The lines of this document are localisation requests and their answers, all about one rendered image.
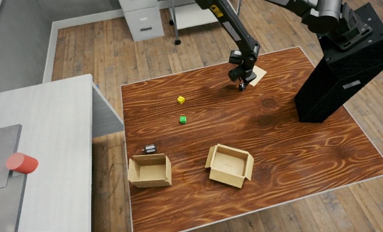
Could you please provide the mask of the black die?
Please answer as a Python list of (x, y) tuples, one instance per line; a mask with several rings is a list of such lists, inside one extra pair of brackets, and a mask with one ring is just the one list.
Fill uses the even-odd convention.
[(243, 83), (241, 83), (241, 84), (239, 84), (239, 89), (240, 90), (244, 90), (246, 87), (244, 87), (244, 84)]

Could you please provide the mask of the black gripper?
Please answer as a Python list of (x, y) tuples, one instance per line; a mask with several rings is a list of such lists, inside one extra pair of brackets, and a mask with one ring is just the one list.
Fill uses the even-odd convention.
[[(254, 68), (254, 67), (253, 67)], [(253, 72), (253, 68), (252, 68), (252, 72), (251, 72), (251, 75), (250, 77), (244, 79), (242, 76), (238, 79), (239, 82), (243, 81), (243, 84), (244, 84), (244, 87), (248, 86), (250, 82), (252, 82), (253, 80), (256, 79), (257, 75)]]

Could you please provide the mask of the yellow die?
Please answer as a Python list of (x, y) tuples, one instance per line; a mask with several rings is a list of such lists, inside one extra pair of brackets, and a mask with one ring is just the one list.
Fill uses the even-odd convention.
[(182, 103), (184, 102), (184, 98), (180, 96), (180, 97), (177, 99), (177, 101), (178, 101), (178, 103), (182, 104)]

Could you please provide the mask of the beige mat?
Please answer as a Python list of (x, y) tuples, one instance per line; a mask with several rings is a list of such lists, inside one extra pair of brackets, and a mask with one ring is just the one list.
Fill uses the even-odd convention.
[(255, 86), (258, 83), (258, 81), (266, 74), (266, 71), (260, 69), (257, 66), (254, 66), (253, 72), (257, 75), (257, 77), (256, 77), (255, 80), (253, 80), (249, 84), (252, 85), (252, 86)]

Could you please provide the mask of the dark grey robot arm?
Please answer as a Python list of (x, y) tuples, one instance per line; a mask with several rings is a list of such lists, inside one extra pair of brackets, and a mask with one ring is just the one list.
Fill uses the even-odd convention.
[[(308, 25), (309, 31), (324, 33), (343, 52), (349, 51), (374, 33), (342, 0), (265, 1), (292, 11), (302, 18), (301, 23)], [(239, 66), (228, 72), (229, 79), (235, 82), (241, 75), (244, 79), (250, 77), (257, 61), (259, 43), (248, 33), (227, 0), (195, 2), (202, 10), (209, 9), (213, 13), (239, 48), (239, 51), (232, 50), (230, 53), (229, 63)]]

